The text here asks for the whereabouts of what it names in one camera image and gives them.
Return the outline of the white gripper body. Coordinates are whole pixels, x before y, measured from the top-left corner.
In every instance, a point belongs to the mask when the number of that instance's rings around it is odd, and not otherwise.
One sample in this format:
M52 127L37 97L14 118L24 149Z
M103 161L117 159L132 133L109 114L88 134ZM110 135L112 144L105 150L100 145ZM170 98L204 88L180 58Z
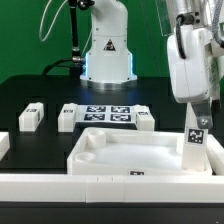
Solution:
M173 95L178 103L200 102L209 96L209 60L206 47L210 44L206 28L181 27L186 58L179 56L176 34L167 42L168 65Z

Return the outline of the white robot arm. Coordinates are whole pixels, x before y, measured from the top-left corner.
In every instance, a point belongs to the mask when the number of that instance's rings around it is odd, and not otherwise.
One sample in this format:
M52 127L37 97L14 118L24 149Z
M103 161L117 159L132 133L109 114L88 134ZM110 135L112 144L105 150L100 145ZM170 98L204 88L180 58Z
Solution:
M171 86L191 106L200 129L213 126L212 104L224 75L224 0L155 0L161 32L168 37ZM127 9L119 0L79 0L91 10L92 46L81 80L110 88L137 79L127 49Z

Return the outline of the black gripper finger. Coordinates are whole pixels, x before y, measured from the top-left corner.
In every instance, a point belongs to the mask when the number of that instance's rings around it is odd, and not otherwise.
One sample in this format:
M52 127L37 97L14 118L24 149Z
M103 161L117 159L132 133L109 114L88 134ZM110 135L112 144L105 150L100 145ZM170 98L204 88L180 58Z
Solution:
M210 100L191 104L199 129L211 129L213 126Z

